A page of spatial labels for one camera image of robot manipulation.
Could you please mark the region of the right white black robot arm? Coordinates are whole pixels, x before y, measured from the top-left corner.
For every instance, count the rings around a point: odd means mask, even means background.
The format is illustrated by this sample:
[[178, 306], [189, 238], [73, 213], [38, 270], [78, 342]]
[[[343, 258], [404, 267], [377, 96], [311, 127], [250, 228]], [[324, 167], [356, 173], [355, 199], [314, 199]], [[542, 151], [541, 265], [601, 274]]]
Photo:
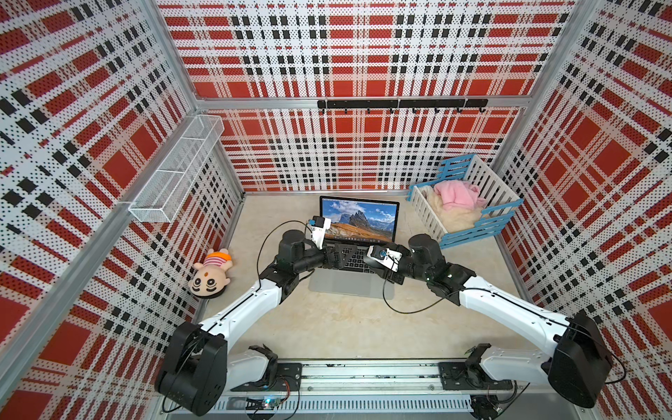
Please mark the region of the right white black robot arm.
[[495, 320], [535, 345], [533, 351], [485, 344], [474, 350], [478, 369], [496, 380], [547, 383], [570, 403], [591, 409], [614, 366], [596, 322], [577, 313], [553, 313], [492, 285], [471, 269], [446, 261], [428, 234], [416, 234], [404, 247], [373, 245], [365, 263], [390, 283], [406, 278], [425, 282], [440, 299]]

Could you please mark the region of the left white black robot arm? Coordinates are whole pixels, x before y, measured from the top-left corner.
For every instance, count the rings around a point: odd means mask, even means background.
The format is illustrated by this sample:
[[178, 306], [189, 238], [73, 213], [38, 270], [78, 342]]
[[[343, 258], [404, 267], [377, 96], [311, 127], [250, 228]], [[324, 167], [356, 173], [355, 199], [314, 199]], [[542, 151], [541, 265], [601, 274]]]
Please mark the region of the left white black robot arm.
[[277, 356], [265, 346], [232, 355], [231, 348], [266, 313], [280, 306], [318, 268], [341, 269], [355, 245], [321, 244], [296, 229], [286, 231], [273, 262], [233, 304], [199, 324], [184, 322], [171, 336], [155, 380], [164, 400], [196, 416], [208, 413], [222, 394], [247, 383], [273, 384]]

